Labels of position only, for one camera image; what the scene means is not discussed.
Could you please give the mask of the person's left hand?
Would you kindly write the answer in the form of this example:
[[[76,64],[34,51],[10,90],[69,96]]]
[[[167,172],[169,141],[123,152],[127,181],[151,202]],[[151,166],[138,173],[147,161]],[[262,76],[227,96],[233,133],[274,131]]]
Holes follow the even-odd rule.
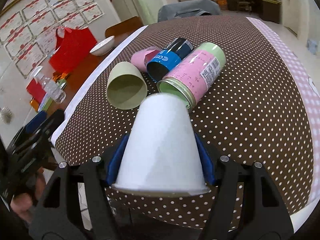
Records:
[[[43,175],[43,167],[39,168],[36,175],[34,196],[36,200],[39,200],[46,187],[46,181]],[[11,203],[11,209],[20,217],[22,220],[30,224],[33,220],[33,214],[31,213],[31,207],[34,205],[33,199],[30,194],[22,193],[15,196]]]

